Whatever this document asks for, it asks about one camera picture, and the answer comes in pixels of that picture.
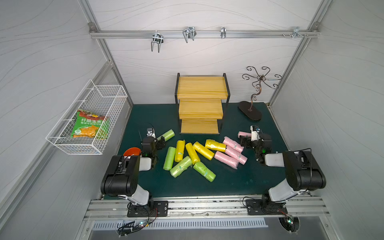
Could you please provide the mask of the pink trash bag roll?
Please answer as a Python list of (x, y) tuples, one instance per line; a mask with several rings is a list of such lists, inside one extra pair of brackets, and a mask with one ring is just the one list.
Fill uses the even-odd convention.
[(226, 164), (227, 166), (237, 170), (238, 169), (238, 164), (239, 162), (237, 160), (235, 160), (234, 158), (220, 152), (220, 151), (217, 151), (214, 155), (214, 158), (218, 161), (220, 161), (221, 163), (224, 163)]
[(235, 159), (236, 161), (238, 161), (242, 165), (245, 165), (245, 163), (248, 160), (247, 157), (243, 156), (241, 153), (239, 153), (235, 149), (231, 148), (230, 146), (226, 147), (225, 154), (227, 154), (231, 158)]
[(242, 153), (244, 150), (243, 146), (241, 146), (239, 143), (237, 143), (236, 141), (232, 140), (227, 136), (224, 137), (223, 144), (225, 144), (228, 147), (231, 147), (232, 149), (236, 150), (239, 153)]
[(251, 133), (247, 133), (247, 132), (241, 132), (241, 131), (239, 131), (239, 132), (238, 132), (238, 138), (240, 138), (240, 137), (251, 138), (251, 137), (252, 137), (252, 134), (251, 134)]

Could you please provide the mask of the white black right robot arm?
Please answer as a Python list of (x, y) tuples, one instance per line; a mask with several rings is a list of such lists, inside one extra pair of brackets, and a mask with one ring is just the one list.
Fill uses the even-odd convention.
[(261, 165), (285, 169), (286, 177), (262, 196), (260, 208), (265, 213), (281, 213), (287, 200), (325, 188), (326, 177), (311, 148), (273, 153), (272, 138), (268, 134), (239, 132), (238, 138), (241, 146), (254, 150)]

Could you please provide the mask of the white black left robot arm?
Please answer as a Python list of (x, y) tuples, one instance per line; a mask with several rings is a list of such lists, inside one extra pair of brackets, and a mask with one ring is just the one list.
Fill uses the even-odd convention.
[(146, 137), (138, 155), (114, 155), (101, 182), (101, 193), (130, 201), (135, 206), (151, 206), (152, 196), (139, 185), (139, 173), (150, 171), (158, 161), (157, 151), (166, 146), (164, 137)]

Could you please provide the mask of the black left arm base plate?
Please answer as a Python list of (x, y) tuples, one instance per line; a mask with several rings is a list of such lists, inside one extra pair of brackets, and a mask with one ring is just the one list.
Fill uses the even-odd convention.
[(168, 216), (168, 201), (150, 201), (147, 205), (133, 205), (129, 203), (127, 205), (128, 218), (140, 218), (140, 217), (167, 217)]

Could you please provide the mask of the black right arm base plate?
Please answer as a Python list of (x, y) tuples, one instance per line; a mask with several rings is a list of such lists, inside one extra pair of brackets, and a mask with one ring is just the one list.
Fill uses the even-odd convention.
[(250, 216), (288, 214), (285, 202), (272, 202), (266, 195), (263, 195), (261, 199), (244, 197), (242, 204), (246, 208), (247, 214)]

